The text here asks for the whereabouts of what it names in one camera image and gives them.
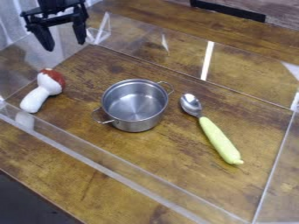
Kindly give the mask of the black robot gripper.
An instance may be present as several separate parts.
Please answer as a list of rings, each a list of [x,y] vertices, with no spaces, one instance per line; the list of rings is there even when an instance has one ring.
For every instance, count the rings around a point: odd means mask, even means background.
[[[86,0],[38,0],[38,7],[23,11],[21,17],[47,51],[55,47],[50,27],[57,25],[73,23],[78,42],[81,45],[86,43],[86,21],[90,17]]]

